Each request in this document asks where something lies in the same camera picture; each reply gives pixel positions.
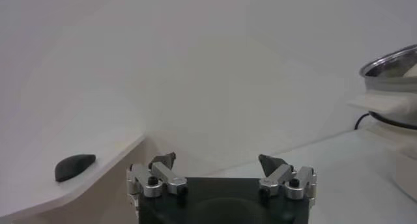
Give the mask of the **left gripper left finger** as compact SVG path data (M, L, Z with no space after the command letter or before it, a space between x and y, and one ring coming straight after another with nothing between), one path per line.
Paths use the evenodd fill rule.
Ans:
M140 195L146 198L158 198L164 191L181 196L188 192L188 181L172 171L176 154L155 156L148 165L131 164L126 170L127 193L133 198Z

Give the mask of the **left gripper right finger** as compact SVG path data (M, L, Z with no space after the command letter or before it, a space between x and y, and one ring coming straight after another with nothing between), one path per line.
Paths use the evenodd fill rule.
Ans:
M265 177L259 180L262 199L284 195L290 200L316 198L317 173L312 167L303 166L296 170L281 158L258 155Z

